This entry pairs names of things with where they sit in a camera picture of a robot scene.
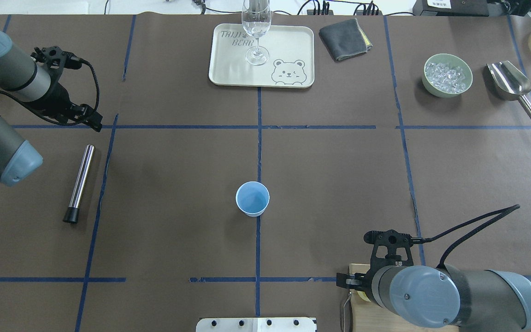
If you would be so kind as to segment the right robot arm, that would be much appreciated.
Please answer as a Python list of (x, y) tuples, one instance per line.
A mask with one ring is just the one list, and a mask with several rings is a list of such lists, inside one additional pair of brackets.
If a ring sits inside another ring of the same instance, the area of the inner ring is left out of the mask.
[(373, 245), (366, 273), (337, 273), (336, 285), (362, 291), (377, 306), (424, 328), (457, 326), (460, 332), (531, 329), (531, 281), (497, 270), (462, 271), (440, 263), (415, 265), (411, 248), (422, 243), (395, 230), (369, 231)]

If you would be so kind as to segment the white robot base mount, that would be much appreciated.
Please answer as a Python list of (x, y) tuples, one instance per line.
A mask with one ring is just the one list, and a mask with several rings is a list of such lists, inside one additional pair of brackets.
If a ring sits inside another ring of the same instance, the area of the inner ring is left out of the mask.
[(316, 319), (309, 317), (206, 318), (196, 332), (316, 332)]

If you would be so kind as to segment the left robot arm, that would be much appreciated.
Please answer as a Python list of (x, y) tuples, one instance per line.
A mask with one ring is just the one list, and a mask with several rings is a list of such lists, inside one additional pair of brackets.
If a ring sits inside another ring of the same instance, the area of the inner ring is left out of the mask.
[[(64, 69), (77, 70), (85, 59), (57, 46), (36, 47), (31, 54), (19, 48), (0, 30), (0, 95), (46, 122), (58, 126), (84, 124), (96, 132), (102, 129), (98, 106), (76, 104), (59, 82)], [(42, 165), (43, 158), (0, 115), (0, 183), (14, 186)]]

